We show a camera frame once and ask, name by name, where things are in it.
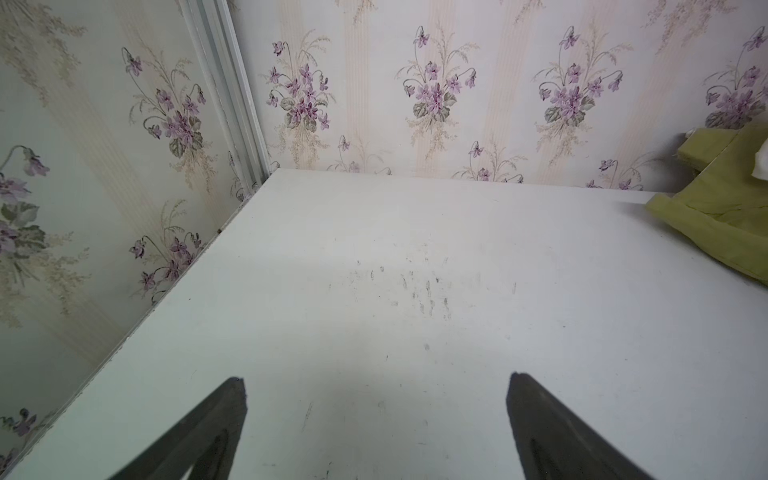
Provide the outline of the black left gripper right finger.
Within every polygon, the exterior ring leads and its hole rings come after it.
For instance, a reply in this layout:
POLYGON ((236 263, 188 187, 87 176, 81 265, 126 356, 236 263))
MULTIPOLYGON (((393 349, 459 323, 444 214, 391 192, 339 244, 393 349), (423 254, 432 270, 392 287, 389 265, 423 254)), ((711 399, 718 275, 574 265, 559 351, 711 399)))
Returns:
POLYGON ((506 408, 527 479, 648 479, 527 373, 511 374, 506 408))

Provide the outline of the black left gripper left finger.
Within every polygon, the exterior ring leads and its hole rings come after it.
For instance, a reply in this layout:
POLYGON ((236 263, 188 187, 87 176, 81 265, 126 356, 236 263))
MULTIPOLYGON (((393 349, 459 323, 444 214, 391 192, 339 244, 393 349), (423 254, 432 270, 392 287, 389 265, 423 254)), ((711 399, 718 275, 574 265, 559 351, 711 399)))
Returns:
POLYGON ((230 377, 114 479, 226 479, 247 415, 244 380, 230 377))

